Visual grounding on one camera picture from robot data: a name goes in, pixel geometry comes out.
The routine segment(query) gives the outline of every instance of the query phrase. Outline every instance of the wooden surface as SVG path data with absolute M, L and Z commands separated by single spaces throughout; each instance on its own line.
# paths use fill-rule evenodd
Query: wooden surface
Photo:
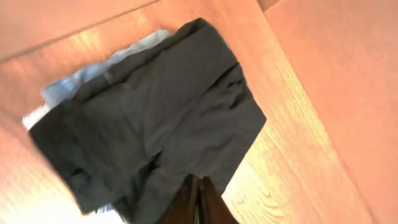
M 255 0 L 161 0 L 0 63 L 3 222 L 106 223 L 80 216 L 21 118 L 43 103 L 39 90 L 46 83 L 160 27 L 177 30 L 197 17 L 224 37 L 268 118 L 223 194 L 237 221 L 373 223 Z
M 260 8 L 265 11 L 269 9 L 271 6 L 275 5 L 280 0 L 257 0 L 260 5 Z
M 398 223 L 397 10 L 392 0 L 283 0 L 266 11 L 380 223 Z
M 155 0 L 0 0 L 0 60 Z

